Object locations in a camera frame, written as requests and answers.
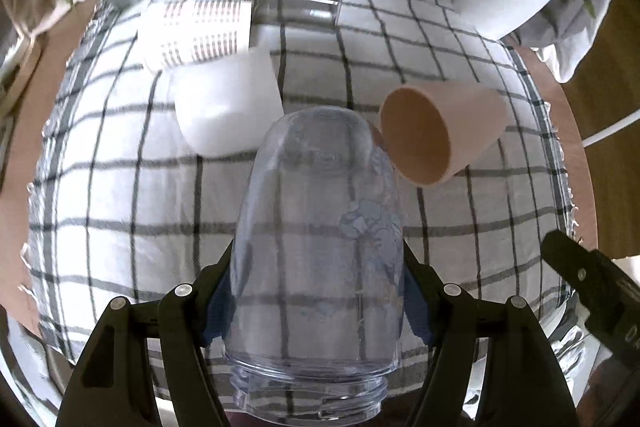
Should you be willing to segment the pink terracotta cup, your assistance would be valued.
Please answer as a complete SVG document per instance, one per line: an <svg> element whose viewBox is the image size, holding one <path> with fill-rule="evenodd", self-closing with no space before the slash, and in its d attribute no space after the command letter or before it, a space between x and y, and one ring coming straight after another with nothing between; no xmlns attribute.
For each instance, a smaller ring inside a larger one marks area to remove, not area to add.
<svg viewBox="0 0 640 427"><path fill-rule="evenodd" d="M404 84L380 107L380 128L396 170L417 186L444 183L506 130L501 95L480 83Z"/></svg>

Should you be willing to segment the white frosted cup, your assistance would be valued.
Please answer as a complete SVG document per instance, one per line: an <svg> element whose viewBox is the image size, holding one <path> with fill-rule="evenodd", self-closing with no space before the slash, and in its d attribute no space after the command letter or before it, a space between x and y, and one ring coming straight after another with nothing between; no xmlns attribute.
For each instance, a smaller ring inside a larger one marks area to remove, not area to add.
<svg viewBox="0 0 640 427"><path fill-rule="evenodd" d="M179 129L186 143L203 157L256 150L284 114L265 48L179 67L171 80Z"/></svg>

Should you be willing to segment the brown houndstooth pattern cup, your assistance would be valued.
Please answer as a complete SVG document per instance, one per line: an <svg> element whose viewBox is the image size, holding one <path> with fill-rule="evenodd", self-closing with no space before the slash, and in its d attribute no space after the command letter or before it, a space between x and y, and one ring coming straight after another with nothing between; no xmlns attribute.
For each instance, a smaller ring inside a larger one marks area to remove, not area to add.
<svg viewBox="0 0 640 427"><path fill-rule="evenodd" d="M138 53L151 72L242 53L250 46L252 4L245 0L154 2L141 14Z"/></svg>

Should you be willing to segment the checked grey white tablecloth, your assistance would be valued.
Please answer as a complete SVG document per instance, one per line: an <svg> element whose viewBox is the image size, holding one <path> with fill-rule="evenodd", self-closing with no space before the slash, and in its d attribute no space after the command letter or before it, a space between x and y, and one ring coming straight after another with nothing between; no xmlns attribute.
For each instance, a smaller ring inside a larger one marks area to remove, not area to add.
<svg viewBox="0 0 640 427"><path fill-rule="evenodd" d="M148 0L149 3L182 0ZM101 5L67 65L29 199L29 254L46 343L76 361L107 303L156 300L219 259L235 233L255 150L196 155L172 80L140 62L142 6ZM540 255L572 231L570 189L544 100L514 49L480 36L452 0L343 0L333 29L269 25L284 109L378 117L404 84L480 83L508 108L500 138L449 181L399 180L405 240L476 298L523 297L545 329L570 288Z"/></svg>

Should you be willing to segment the white curved floor lamp pole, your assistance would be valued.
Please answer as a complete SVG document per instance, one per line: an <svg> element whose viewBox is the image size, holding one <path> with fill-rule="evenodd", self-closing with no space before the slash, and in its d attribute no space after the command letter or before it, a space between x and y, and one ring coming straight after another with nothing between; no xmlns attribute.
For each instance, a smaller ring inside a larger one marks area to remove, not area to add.
<svg viewBox="0 0 640 427"><path fill-rule="evenodd" d="M587 148L593 144L597 144L605 140L606 138L609 138L610 136L614 135L615 133L620 132L625 128L631 126L632 124L634 124L639 120L640 120L640 110L637 109L634 111L634 113L631 113L628 116L620 119L619 121L614 122L614 124L611 124L611 126L608 126L603 130L588 136L588 138L583 139L582 146Z"/></svg>

